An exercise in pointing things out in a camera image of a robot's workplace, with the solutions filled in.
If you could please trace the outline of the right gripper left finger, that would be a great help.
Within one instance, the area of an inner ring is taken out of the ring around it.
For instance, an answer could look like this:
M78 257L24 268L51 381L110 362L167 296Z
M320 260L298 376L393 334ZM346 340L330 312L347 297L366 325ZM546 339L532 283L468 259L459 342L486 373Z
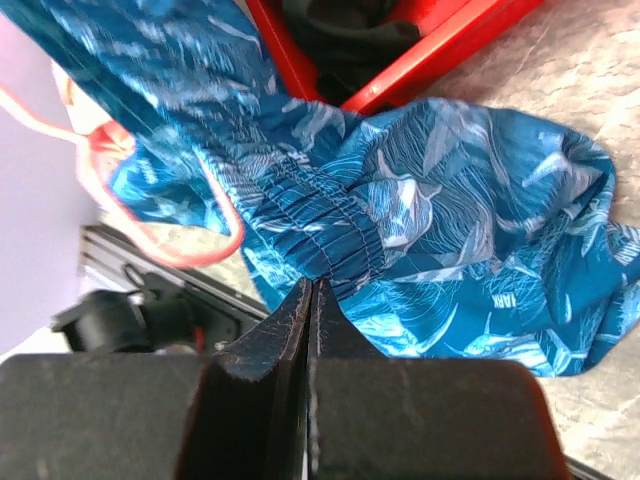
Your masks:
M217 352L187 417L177 479L299 479L312 283Z

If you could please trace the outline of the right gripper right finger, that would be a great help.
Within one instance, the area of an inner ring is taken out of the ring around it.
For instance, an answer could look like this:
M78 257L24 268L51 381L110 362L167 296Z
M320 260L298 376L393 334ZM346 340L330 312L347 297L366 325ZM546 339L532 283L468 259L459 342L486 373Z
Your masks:
M365 359L384 355L344 315L331 284L313 285L309 347L310 358Z

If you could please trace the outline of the blue leaf-print shorts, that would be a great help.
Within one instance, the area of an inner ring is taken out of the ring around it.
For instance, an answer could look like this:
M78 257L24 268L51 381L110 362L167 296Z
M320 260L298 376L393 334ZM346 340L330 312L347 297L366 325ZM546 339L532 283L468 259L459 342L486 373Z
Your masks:
M361 116L289 95L232 1L5 1L2 13L113 120L178 134L244 221L265 304L325 278L398 357L596 364L639 321L639 232L611 221L615 168L588 137L427 98Z

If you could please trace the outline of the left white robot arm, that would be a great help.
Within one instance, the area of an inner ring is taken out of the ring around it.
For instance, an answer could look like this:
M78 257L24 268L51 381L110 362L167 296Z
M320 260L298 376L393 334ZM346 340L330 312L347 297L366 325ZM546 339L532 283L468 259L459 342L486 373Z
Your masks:
M159 278L130 291L99 289L53 317L73 352L151 353L185 347L213 353L264 318L259 304L230 291Z

